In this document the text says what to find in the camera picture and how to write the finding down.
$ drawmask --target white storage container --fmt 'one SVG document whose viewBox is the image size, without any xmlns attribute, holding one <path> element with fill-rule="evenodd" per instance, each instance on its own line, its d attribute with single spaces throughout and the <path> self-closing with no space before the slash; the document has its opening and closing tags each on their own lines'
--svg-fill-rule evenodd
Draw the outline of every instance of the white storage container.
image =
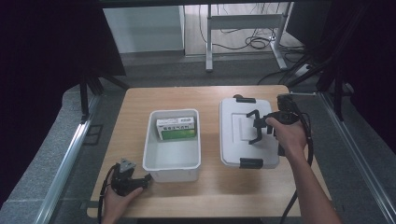
<svg viewBox="0 0 396 224">
<path fill-rule="evenodd" d="M 271 113 L 268 101 L 255 100 L 254 103 L 238 103 L 235 98 L 223 99 L 219 104 L 220 155 L 224 164 L 241 167 L 242 160 L 260 160 L 262 169 L 274 169 L 279 164 L 277 140 L 267 129 L 262 129 L 262 140 L 250 145 L 249 140 L 257 137 L 253 127 L 254 116 L 247 118 L 253 110 L 260 116 Z"/>
<path fill-rule="evenodd" d="M 196 135 L 191 138 L 161 140 L 157 119 L 194 117 Z M 199 113 L 195 109 L 156 110 L 148 120 L 143 168 L 157 182 L 181 182 L 198 179 L 201 165 Z"/>
</svg>

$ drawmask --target white wall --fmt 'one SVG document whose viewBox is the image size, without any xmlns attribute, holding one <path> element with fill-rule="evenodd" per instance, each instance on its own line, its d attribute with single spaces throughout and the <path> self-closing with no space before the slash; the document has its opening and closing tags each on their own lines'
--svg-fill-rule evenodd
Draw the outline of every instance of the white wall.
<svg viewBox="0 0 396 224">
<path fill-rule="evenodd" d="M 183 7 L 105 8 L 119 53 L 184 49 Z"/>
</svg>

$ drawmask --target container lid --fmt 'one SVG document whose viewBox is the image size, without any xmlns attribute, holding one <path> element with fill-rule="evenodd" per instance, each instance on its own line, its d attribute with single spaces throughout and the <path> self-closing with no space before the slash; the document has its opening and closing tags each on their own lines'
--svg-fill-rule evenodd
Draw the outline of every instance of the container lid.
<svg viewBox="0 0 396 224">
<path fill-rule="evenodd" d="M 272 112 L 265 100 L 226 98 L 219 105 L 220 154 L 224 164 L 240 168 L 273 169 L 279 164 L 277 140 L 262 128 L 262 140 L 249 144 L 257 138 L 253 127 L 255 117 L 247 114 L 258 110 L 260 116 Z"/>
</svg>

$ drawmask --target metal frame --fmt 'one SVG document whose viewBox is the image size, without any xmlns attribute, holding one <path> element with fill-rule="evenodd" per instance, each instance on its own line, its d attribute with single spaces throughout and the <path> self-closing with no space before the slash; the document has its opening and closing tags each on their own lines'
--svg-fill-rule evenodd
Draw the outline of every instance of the metal frame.
<svg viewBox="0 0 396 224">
<path fill-rule="evenodd" d="M 370 165 L 364 159 L 364 156 L 361 154 L 361 150 L 350 134 L 349 130 L 345 123 L 338 118 L 337 114 L 332 110 L 332 99 L 327 94 L 320 92 L 320 99 L 325 104 L 327 111 L 332 119 L 332 122 L 335 124 L 335 128 L 340 133 L 341 138 L 344 140 L 346 147 L 356 164 L 356 167 L 361 172 L 361 176 L 367 184 L 367 187 L 372 192 L 378 207 L 382 211 L 385 219 L 388 223 L 396 223 L 396 209 L 392 202 L 392 199 L 386 193 L 384 187 L 379 182 L 379 180 L 375 177 L 373 170 L 370 168 Z"/>
<path fill-rule="evenodd" d="M 285 60 L 279 51 L 279 42 L 285 30 L 291 2 L 282 14 L 212 16 L 211 5 L 207 6 L 206 72 L 213 71 L 212 30 L 278 28 L 275 41 L 270 46 L 281 70 L 286 70 Z"/>
<path fill-rule="evenodd" d="M 58 172 L 56 173 L 49 187 L 49 191 L 43 203 L 41 204 L 40 209 L 38 210 L 37 217 L 35 218 L 35 224 L 50 222 L 50 218 L 64 189 L 67 178 L 69 177 L 69 174 L 73 168 L 81 145 L 84 141 L 84 137 L 91 125 L 93 114 L 99 102 L 99 98 L 99 96 L 93 97 L 90 105 L 91 114 L 89 114 L 85 122 L 81 122 L 78 125 L 75 135 L 73 136 L 69 148 L 67 149 L 64 159 L 62 160 L 62 163 L 58 169 Z"/>
</svg>

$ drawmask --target green box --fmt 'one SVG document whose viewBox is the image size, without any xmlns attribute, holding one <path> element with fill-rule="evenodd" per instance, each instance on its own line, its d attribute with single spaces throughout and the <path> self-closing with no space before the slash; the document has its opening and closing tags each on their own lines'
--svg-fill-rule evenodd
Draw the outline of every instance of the green box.
<svg viewBox="0 0 396 224">
<path fill-rule="evenodd" d="M 195 136 L 194 117 L 157 119 L 161 140 L 191 138 Z"/>
</svg>

